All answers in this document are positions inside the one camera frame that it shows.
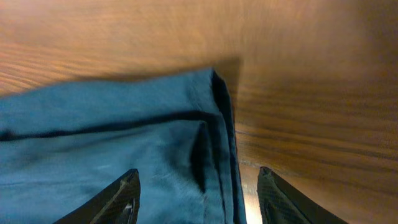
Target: wrinkled fabric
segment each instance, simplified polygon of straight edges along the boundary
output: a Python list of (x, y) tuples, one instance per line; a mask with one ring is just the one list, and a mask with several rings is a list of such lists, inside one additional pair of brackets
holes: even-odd
[(211, 69), (0, 99), (0, 223), (52, 223), (127, 170), (138, 223), (245, 223), (231, 102)]

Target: folded fabric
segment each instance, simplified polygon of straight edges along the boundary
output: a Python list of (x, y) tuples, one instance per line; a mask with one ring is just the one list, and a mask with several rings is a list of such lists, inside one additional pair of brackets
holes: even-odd
[(52, 223), (129, 169), (137, 223), (245, 223), (231, 101), (206, 69), (0, 99), (0, 223)]

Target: wood grain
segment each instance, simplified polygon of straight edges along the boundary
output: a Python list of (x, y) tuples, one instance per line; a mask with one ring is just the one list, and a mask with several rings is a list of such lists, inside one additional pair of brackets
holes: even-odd
[(215, 66), (249, 223), (259, 166), (350, 223), (398, 223), (393, 0), (1, 0), (0, 95)]

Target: fabric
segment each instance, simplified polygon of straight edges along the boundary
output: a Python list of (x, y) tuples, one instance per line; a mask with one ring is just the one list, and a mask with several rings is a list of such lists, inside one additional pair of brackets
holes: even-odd
[(51, 223), (138, 169), (138, 223), (245, 223), (231, 102), (211, 69), (0, 100), (0, 223)]

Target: wooden table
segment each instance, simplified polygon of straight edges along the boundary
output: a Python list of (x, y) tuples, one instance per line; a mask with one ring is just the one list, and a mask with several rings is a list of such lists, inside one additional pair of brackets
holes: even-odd
[(398, 223), (395, 0), (1, 0), (0, 95), (215, 66), (248, 223), (259, 166), (350, 223)]

